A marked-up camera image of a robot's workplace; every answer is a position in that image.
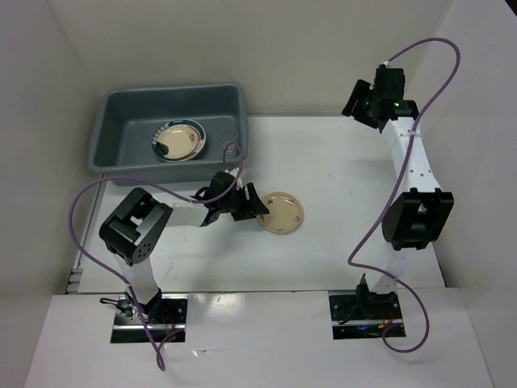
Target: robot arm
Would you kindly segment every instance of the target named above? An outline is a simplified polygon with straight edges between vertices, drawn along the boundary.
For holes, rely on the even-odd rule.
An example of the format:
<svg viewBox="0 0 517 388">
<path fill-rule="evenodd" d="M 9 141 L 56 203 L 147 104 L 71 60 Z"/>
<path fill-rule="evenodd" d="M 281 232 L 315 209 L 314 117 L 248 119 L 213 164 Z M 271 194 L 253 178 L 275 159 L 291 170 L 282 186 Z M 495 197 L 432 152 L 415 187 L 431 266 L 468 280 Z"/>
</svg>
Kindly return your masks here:
<svg viewBox="0 0 517 388">
<path fill-rule="evenodd" d="M 234 181 L 227 172 L 218 172 L 210 185 L 201 188 L 195 200 L 211 200 L 223 193 Z M 143 188 L 133 189 L 101 225 L 99 236 L 119 263 L 152 322 L 160 315 L 161 290 L 153 276 L 150 255 L 163 230 L 170 226 L 208 226 L 222 213 L 231 213 L 235 221 L 269 214 L 259 199 L 252 183 L 240 183 L 219 200 L 206 205 L 174 203 L 172 206 L 158 202 Z"/>
<path fill-rule="evenodd" d="M 404 99 L 405 81 L 403 69 L 380 65 L 373 84 L 357 81 L 342 112 L 379 129 L 388 142 L 397 175 L 401 173 L 418 116 L 416 103 Z M 392 247 L 390 257 L 382 265 L 396 277 L 401 276 L 408 264 L 404 260 L 408 252 L 423 249 L 439 237 L 454 205 L 452 193 L 443 192 L 432 174 L 419 125 L 413 136 L 413 149 L 397 199 L 382 220 L 383 237 Z M 396 290 L 395 281 L 388 276 L 374 272 L 367 278 L 377 297 Z"/>
</svg>

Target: white enclosure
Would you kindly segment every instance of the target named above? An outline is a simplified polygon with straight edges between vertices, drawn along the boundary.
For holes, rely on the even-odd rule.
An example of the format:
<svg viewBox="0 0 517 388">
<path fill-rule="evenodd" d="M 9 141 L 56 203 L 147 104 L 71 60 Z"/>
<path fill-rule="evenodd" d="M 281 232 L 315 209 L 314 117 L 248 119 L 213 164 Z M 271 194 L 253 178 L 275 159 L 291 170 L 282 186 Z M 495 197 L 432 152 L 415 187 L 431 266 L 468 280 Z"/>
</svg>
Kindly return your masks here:
<svg viewBox="0 0 517 388">
<path fill-rule="evenodd" d="M 356 79 L 434 35 L 463 57 L 422 124 L 435 176 L 456 199 L 436 256 L 460 288 L 494 385 L 514 386 L 517 16 L 504 0 L 0 2 L 0 386 L 24 386 L 52 295 L 65 291 L 75 258 L 66 215 L 94 178 L 86 154 L 106 92 L 236 81 L 250 113 L 338 115 Z M 452 61 L 439 44 L 397 61 L 407 98 L 421 107 Z M 78 226 L 89 209 L 86 199 Z M 467 324 L 460 311 L 444 322 L 456 318 Z"/>
</svg>

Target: gray plastic tub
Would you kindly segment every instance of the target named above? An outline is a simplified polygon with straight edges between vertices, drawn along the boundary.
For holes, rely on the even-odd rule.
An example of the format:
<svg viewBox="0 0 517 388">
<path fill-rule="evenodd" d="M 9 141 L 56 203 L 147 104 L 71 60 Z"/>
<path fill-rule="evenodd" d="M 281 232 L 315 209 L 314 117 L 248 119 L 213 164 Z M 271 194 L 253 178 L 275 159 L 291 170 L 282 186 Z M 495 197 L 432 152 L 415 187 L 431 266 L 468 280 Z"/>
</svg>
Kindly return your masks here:
<svg viewBox="0 0 517 388">
<path fill-rule="evenodd" d="M 165 123 L 191 119 L 204 126 L 206 145 L 196 158 L 165 162 L 152 147 L 153 135 Z M 97 113 L 88 165 L 106 175 L 124 175 L 154 183 L 208 180 L 223 168 L 219 136 L 235 129 L 245 158 L 248 117 L 242 88 L 235 83 L 153 87 L 111 91 Z M 237 158 L 227 167 L 238 166 Z"/>
</svg>

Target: white floor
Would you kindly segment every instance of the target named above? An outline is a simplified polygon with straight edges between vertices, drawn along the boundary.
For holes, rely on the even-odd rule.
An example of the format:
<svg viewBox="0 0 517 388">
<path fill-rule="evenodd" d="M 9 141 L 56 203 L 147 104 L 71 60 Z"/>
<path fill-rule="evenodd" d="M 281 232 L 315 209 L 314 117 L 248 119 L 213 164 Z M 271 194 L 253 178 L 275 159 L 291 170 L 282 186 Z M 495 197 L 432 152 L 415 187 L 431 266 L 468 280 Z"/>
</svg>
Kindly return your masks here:
<svg viewBox="0 0 517 388">
<path fill-rule="evenodd" d="M 255 220 L 229 215 L 206 228 L 164 231 L 151 256 L 158 285 L 166 292 L 238 292 L 354 289 L 362 271 L 347 255 L 382 209 L 395 181 L 385 139 L 346 117 L 251 117 L 245 181 L 259 195 L 285 191 L 305 208 L 300 229 L 270 234 Z M 206 183 L 168 185 L 191 195 Z M 90 224 L 86 249 L 116 262 L 98 237 L 99 227 L 131 188 L 105 185 Z M 174 199 L 149 190 L 158 200 Z M 380 264 L 389 252 L 378 230 L 357 256 Z M 419 288 L 443 287 L 430 245 L 415 253 L 402 277 Z M 88 259 L 79 293 L 122 292 L 124 286 Z"/>
<path fill-rule="evenodd" d="M 332 340 L 326 292 L 192 294 L 186 342 L 165 346 L 165 373 L 149 344 L 109 343 L 114 310 L 99 295 L 56 296 L 26 388 L 491 387 L 460 291 L 419 294 L 431 333 L 407 355 L 380 339 Z M 389 341 L 408 348 L 423 317 L 407 291 L 399 298 L 408 336 Z"/>
</svg>

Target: small plate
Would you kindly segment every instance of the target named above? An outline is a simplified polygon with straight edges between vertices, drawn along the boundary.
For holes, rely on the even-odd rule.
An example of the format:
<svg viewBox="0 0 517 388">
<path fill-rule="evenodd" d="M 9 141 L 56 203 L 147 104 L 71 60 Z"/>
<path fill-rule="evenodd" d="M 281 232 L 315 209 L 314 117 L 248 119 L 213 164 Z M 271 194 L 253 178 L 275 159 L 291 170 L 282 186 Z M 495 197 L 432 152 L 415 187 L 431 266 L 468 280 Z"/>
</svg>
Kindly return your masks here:
<svg viewBox="0 0 517 388">
<path fill-rule="evenodd" d="M 291 194 L 272 192 L 262 198 L 269 214 L 259 216 L 258 223 L 275 234 L 288 234 L 300 226 L 304 218 L 304 208 Z"/>
<path fill-rule="evenodd" d="M 154 153 L 162 160 L 179 162 L 195 158 L 206 144 L 203 126 L 179 119 L 164 124 L 153 137 Z"/>
</svg>

